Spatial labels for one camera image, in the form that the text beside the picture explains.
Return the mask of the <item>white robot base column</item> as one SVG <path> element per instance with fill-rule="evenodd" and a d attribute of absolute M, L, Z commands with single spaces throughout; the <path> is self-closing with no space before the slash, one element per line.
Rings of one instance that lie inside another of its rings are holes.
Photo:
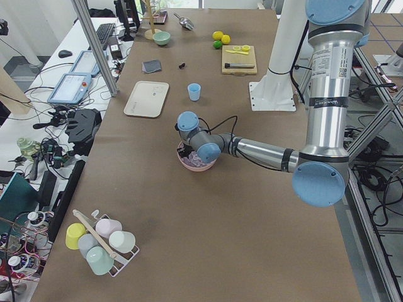
<path fill-rule="evenodd" d="M 283 2 L 267 73 L 260 81 L 249 83 L 253 111 L 296 110 L 291 72 L 309 27 L 305 3 Z"/>

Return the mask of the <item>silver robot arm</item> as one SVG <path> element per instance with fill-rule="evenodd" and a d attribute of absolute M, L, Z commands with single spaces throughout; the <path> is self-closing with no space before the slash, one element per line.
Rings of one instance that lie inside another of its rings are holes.
<path fill-rule="evenodd" d="M 353 50 L 369 37 L 370 1 L 285 1 L 267 73 L 249 85 L 253 111 L 293 111 L 291 74 L 299 48 L 313 48 L 306 143 L 283 148 L 234 135 L 214 134 L 185 111 L 176 130 L 184 151 L 208 164 L 221 154 L 292 173 L 295 194 L 305 203 L 327 207 L 342 199 L 349 180 L 349 155 L 343 146 Z"/>

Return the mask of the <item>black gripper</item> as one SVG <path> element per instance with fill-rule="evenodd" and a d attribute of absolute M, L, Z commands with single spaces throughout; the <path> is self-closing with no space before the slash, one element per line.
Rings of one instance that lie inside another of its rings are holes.
<path fill-rule="evenodd" d="M 181 158 L 188 156 L 193 148 L 191 147 L 189 141 L 191 138 L 192 130 L 184 131 L 181 130 L 178 124 L 175 124 L 175 130 L 178 131 L 179 137 L 181 139 L 181 146 L 177 148 L 177 153 Z"/>

